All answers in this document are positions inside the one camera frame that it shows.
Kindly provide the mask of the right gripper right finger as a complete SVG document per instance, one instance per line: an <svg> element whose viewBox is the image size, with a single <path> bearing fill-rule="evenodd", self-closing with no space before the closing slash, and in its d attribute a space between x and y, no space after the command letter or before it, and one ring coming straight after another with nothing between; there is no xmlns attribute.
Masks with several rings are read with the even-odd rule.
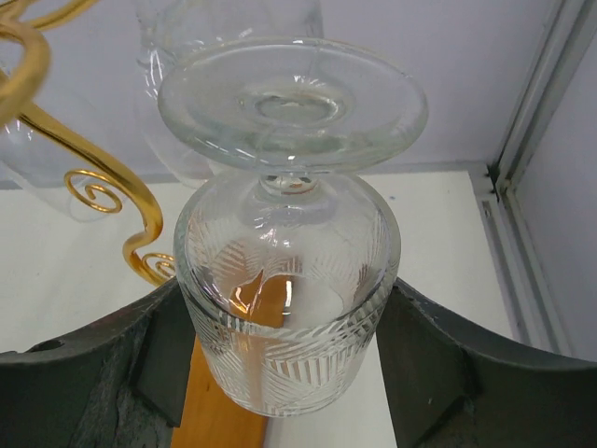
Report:
<svg viewBox="0 0 597 448"><path fill-rule="evenodd" d="M494 333L396 280L376 331L400 447L593 447L596 365Z"/></svg>

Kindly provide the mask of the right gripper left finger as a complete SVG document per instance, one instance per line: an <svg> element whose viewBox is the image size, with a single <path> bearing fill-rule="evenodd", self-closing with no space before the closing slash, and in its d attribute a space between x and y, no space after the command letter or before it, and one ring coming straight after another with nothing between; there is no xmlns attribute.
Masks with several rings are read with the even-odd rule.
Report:
<svg viewBox="0 0 597 448"><path fill-rule="evenodd" d="M170 280L85 327L2 353L2 446L170 446L194 341Z"/></svg>

